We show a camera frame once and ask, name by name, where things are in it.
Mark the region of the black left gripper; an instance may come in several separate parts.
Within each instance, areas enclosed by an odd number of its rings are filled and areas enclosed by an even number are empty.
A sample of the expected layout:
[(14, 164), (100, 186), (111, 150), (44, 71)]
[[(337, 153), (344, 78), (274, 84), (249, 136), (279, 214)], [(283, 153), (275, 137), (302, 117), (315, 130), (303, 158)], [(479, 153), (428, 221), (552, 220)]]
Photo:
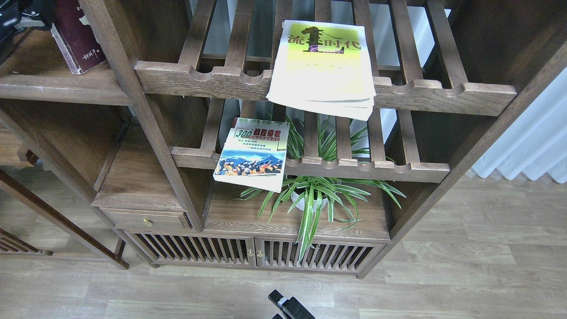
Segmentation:
[(54, 20), (52, 0), (2, 0), (0, 2), (0, 38), (5, 45), (26, 28), (48, 31)]

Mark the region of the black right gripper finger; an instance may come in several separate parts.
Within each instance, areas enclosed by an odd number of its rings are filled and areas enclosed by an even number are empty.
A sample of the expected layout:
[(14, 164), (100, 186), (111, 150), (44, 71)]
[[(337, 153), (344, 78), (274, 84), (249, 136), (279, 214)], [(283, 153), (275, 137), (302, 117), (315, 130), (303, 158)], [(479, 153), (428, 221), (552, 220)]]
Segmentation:
[(314, 319), (310, 313), (295, 297), (290, 299), (279, 293), (277, 289), (268, 295), (268, 299), (283, 313), (275, 314), (273, 319)]

